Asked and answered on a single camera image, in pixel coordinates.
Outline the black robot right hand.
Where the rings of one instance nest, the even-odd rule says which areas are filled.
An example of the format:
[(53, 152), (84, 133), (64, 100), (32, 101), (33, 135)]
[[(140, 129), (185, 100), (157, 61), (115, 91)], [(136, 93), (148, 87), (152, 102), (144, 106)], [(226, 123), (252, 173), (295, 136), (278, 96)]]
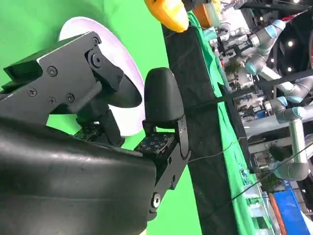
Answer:
[(190, 150), (177, 81), (149, 71), (141, 94), (90, 31), (5, 68), (0, 232), (138, 235)]

